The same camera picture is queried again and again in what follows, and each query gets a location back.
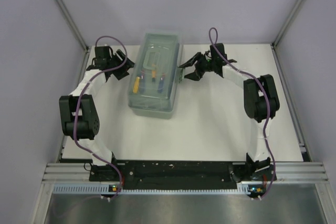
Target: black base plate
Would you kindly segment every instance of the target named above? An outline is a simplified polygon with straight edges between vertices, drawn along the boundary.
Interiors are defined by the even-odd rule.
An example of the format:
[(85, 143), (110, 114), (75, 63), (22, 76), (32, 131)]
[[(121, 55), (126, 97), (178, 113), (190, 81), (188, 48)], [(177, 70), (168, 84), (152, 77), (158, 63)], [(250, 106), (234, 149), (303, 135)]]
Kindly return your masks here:
[[(244, 168), (244, 163), (235, 164)], [(236, 189), (230, 171), (233, 162), (118, 160), (124, 189), (214, 190)], [(92, 166), (90, 181), (119, 181), (110, 166)], [(265, 171), (270, 179), (270, 171)]]

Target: purple cable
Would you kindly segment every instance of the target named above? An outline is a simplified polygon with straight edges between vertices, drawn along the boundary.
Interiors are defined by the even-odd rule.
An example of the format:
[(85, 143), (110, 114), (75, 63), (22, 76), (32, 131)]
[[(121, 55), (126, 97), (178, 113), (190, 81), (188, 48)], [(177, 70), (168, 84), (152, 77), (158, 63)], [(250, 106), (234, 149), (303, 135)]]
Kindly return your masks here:
[[(212, 38), (211, 38), (211, 31), (212, 31), (212, 30), (215, 30), (215, 33), (216, 33), (216, 40), (215, 40), (215, 42), (213, 42), (213, 40), (212, 40)], [(265, 192), (265, 193), (261, 196), (261, 198), (260, 198), (260, 199), (263, 199), (263, 198), (268, 194), (268, 192), (269, 192), (269, 190), (271, 189), (272, 184), (273, 184), (273, 182), (274, 182), (274, 179), (275, 179), (275, 166), (276, 166), (276, 164), (275, 164), (275, 159), (274, 159), (273, 153), (272, 153), (272, 151), (271, 151), (271, 149), (270, 149), (270, 147), (269, 147), (268, 140), (267, 140), (267, 135), (266, 135), (266, 127), (267, 127), (267, 124), (268, 124), (268, 121), (269, 121), (269, 118), (270, 118), (270, 113), (271, 113), (271, 109), (270, 109), (270, 105), (269, 105), (269, 100), (268, 100), (266, 91), (265, 91), (263, 85), (262, 85), (262, 84), (260, 83), (260, 81), (257, 79), (257, 77), (255, 77), (255, 76), (254, 76), (253, 74), (251, 74), (251, 73), (248, 73), (248, 72), (239, 70), (239, 69), (236, 68), (233, 64), (231, 64), (227, 59), (225, 59), (224, 56), (219, 52), (219, 50), (218, 50), (217, 47), (215, 46), (215, 44), (217, 43), (217, 39), (218, 39), (218, 31), (217, 31), (217, 29), (216, 29), (215, 27), (210, 28), (210, 30), (209, 30), (209, 39), (210, 39), (210, 42), (211, 42), (212, 46), (215, 48), (216, 52), (221, 56), (221, 58), (225, 61), (225, 63), (227, 63), (230, 67), (232, 67), (232, 68), (233, 68), (234, 70), (236, 70), (237, 72), (240, 72), (240, 73), (242, 73), (242, 74), (244, 74), (244, 75), (246, 75), (246, 76), (249, 76), (249, 77), (253, 78), (253, 79), (256, 81), (256, 83), (258, 84), (260, 90), (262, 91), (262, 94), (263, 94), (264, 97), (265, 97), (266, 107), (267, 107), (267, 116), (266, 116), (266, 121), (265, 121), (265, 124), (264, 124), (264, 128), (263, 128), (263, 130), (262, 130), (262, 133), (263, 133), (263, 135), (264, 135), (266, 148), (267, 148), (267, 150), (268, 150), (268, 152), (269, 152), (269, 154), (270, 154), (270, 156), (271, 156), (271, 158), (272, 158), (272, 161), (273, 161), (273, 174), (272, 174), (272, 179), (271, 179), (271, 181), (270, 181), (270, 183), (269, 183), (269, 186), (268, 186), (266, 192)]]
[(110, 68), (110, 69), (106, 69), (106, 70), (103, 70), (103, 71), (100, 71), (98, 73), (96, 73), (94, 76), (91, 77), (91, 79), (89, 80), (89, 82), (84, 86), (83, 90), (80, 92), (80, 95), (78, 97), (78, 102), (77, 102), (77, 106), (76, 106), (76, 113), (75, 113), (75, 122), (74, 122), (74, 127), (73, 127), (73, 139), (75, 140), (75, 144), (81, 148), (82, 150), (84, 151), (87, 151), (89, 153), (91, 153), (96, 159), (108, 164), (109, 166), (111, 166), (113, 169), (115, 169), (119, 175), (119, 187), (118, 187), (118, 190), (115, 192), (115, 194), (111, 197), (111, 199), (115, 198), (118, 193), (121, 191), (121, 187), (122, 187), (122, 175), (120, 173), (120, 171), (118, 170), (118, 168), (113, 165), (111, 162), (107, 161), (107, 160), (104, 160), (103, 158), (99, 157), (98, 155), (96, 155), (95, 153), (93, 153), (91, 150), (81, 146), (79, 143), (78, 143), (78, 140), (77, 140), (77, 123), (78, 123), (78, 113), (79, 113), (79, 108), (80, 108), (80, 100), (82, 99), (82, 96), (84, 95), (86, 89), (88, 88), (88, 86), (90, 85), (91, 81), (94, 80), (94, 78), (96, 78), (98, 75), (102, 74), (102, 73), (105, 73), (105, 72), (109, 72), (109, 71), (114, 71), (118, 68), (121, 68), (122, 66), (125, 65), (126, 61), (127, 61), (127, 50), (126, 50), (126, 47), (124, 46), (124, 44), (118, 40), (117, 38), (114, 38), (112, 36), (101, 36), (99, 37), (97, 40), (96, 40), (96, 46), (97, 46), (97, 43), (100, 39), (102, 38), (111, 38), (111, 39), (114, 39), (115, 41), (117, 41), (122, 47), (123, 49), (125, 50), (125, 59), (124, 61), (122, 62), (122, 64), (120, 64), (119, 66), (117, 67), (114, 67), (114, 68)]

